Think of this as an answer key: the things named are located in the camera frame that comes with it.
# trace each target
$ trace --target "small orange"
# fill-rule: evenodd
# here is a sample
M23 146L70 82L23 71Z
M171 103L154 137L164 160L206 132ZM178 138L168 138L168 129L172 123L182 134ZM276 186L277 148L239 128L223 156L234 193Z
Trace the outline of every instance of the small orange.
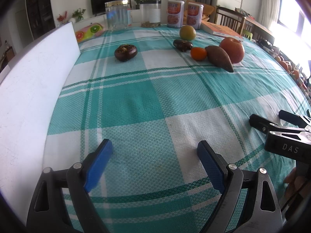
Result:
M298 80L300 78L300 74L298 70L293 71L293 75L295 75L295 79Z
M287 71L288 70L288 65L284 61L280 61L279 64Z
M190 51L191 58L196 61L202 61L206 58L207 52L204 48L201 47L193 47Z
M274 59L275 59L277 62L282 61L281 58L280 58L279 56L275 57Z

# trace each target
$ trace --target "blue gripper pad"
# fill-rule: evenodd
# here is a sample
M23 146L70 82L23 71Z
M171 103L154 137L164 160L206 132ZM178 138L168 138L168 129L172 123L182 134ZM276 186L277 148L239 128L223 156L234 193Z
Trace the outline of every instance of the blue gripper pad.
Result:
M90 192L94 187L97 186L107 163L112 154L112 142L108 140L102 147L100 153L94 159L93 164L90 166L86 174L86 181L84 189L86 192Z
M225 191L225 178L228 170L206 141L197 145L197 155L212 182L214 189L222 194Z

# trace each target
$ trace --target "metal screw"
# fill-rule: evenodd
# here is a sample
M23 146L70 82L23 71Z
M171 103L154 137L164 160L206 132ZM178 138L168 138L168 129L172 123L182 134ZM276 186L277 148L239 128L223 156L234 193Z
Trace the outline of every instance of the metal screw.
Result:
M49 173L51 171L51 168L50 167L46 167L43 169L43 172L44 173Z
M266 174L267 173L267 170L265 168L260 168L259 171L262 173L262 174Z
M229 164L229 168L231 170L235 170L235 169L237 169L237 166L235 164Z
M74 169L79 169L79 168L81 168L81 166L82 166L81 163L75 163L75 164L73 165Z

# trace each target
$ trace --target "human hand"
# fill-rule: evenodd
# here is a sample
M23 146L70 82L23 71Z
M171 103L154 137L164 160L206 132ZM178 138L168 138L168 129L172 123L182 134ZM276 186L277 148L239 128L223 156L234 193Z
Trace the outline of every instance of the human hand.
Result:
M296 167L290 172L289 175L284 179L284 183L288 183L288 187L285 191L285 198L288 200L295 192L297 192L302 185L307 181L307 178L303 176L297 176L296 177ZM309 181L304 188L302 188L301 191L299 191L299 194L305 198L309 193L311 193L311 181Z

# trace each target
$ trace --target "glass jar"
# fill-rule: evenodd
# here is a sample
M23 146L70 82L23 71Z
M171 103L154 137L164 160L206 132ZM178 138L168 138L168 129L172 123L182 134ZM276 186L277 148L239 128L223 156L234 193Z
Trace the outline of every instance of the glass jar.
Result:
M141 27L152 28L161 25L161 0L141 1Z
M123 29L132 25L130 0L106 2L108 29Z

